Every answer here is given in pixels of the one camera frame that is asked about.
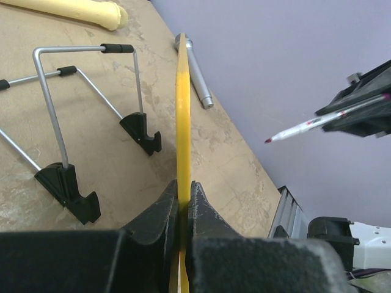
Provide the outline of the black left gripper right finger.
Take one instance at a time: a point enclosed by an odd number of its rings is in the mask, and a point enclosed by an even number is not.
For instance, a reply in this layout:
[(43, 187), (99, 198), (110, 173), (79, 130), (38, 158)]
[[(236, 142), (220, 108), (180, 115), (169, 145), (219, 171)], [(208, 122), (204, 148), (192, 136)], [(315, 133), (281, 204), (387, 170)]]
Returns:
[(296, 252), (286, 237), (237, 233), (191, 184), (186, 271), (190, 292), (305, 292)]

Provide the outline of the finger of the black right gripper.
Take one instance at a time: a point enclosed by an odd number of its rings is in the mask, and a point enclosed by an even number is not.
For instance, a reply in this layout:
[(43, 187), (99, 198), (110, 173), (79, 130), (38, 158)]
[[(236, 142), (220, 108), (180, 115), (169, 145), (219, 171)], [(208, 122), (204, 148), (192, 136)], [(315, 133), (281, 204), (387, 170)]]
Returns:
[(317, 110), (315, 115), (342, 110), (384, 93), (390, 93), (390, 60), (361, 75), (359, 82), (340, 91), (327, 106)]
[(390, 135), (390, 100), (346, 114), (322, 127), (324, 132), (345, 132), (359, 137)]

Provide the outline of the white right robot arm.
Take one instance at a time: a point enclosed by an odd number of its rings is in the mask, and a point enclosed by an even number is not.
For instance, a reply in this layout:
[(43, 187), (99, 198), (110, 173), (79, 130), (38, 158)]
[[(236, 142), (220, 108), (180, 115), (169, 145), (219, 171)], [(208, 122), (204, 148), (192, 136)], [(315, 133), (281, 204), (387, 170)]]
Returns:
[[(368, 71), (352, 74), (349, 86), (340, 91), (317, 116), (346, 110), (381, 96), (382, 101), (345, 114), (322, 126), (324, 132), (344, 132), (358, 137), (390, 134), (390, 62)], [(346, 218), (317, 217), (308, 225), (309, 238), (328, 242), (339, 255), (347, 272), (361, 275), (390, 270), (390, 228), (352, 222)]]

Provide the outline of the pink and white marker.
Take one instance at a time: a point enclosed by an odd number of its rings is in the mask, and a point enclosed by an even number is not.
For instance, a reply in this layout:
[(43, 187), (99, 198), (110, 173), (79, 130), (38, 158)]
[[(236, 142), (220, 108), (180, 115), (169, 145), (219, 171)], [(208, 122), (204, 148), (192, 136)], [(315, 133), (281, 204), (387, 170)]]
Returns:
[(375, 103), (378, 103), (380, 101), (388, 101), (388, 100), (390, 100), (389, 93), (383, 93), (380, 95), (376, 95), (367, 101), (353, 104), (352, 106), (346, 107), (343, 110), (331, 112), (329, 114), (322, 115), (320, 117), (316, 117), (311, 120), (300, 123), (292, 128), (288, 128), (286, 130), (283, 130), (283, 131), (277, 133), (276, 135), (266, 139), (265, 144), (271, 143), (271, 142), (277, 141), (277, 140), (284, 140), (289, 137), (293, 137), (293, 136), (302, 134), (304, 132), (310, 131), (311, 129), (314, 129), (314, 128), (320, 128), (320, 127), (325, 126), (326, 124), (328, 124), (332, 121), (344, 118), (352, 112), (364, 109), (364, 108), (369, 107), (369, 106), (371, 106)]

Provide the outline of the yellow framed whiteboard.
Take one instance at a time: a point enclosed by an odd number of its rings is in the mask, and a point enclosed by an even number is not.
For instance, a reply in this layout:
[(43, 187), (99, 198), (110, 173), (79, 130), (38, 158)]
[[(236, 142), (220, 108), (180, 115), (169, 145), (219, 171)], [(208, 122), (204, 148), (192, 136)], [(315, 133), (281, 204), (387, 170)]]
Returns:
[(180, 290), (189, 292), (186, 272), (188, 205), (191, 198), (191, 85), (186, 34), (177, 41), (178, 60), (175, 82), (175, 126), (177, 154), (178, 207), (180, 216)]

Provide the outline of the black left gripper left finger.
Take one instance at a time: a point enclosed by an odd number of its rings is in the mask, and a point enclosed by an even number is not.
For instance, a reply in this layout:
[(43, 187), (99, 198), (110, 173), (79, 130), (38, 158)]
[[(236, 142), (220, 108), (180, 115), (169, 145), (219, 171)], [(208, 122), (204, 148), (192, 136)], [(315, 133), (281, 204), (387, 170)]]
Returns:
[(177, 292), (179, 207), (176, 180), (122, 228), (115, 270), (116, 292)]

